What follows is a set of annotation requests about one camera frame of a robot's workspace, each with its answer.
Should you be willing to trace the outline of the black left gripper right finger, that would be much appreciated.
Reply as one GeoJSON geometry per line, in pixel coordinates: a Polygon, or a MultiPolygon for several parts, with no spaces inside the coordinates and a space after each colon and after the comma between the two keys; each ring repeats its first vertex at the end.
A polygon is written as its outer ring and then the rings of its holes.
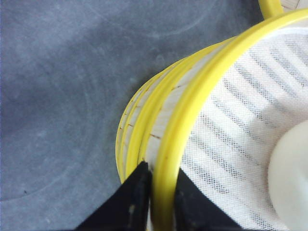
{"type": "Polygon", "coordinates": [[[177,231],[239,231],[233,219],[210,201],[191,179],[179,170],[174,198],[177,231]]]}

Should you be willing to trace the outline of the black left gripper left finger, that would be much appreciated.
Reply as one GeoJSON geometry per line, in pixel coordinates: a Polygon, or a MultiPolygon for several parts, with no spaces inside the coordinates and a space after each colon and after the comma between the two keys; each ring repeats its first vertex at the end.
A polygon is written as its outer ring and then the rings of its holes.
{"type": "Polygon", "coordinates": [[[77,231],[145,231],[152,174],[142,161],[117,191],[77,231]]]}

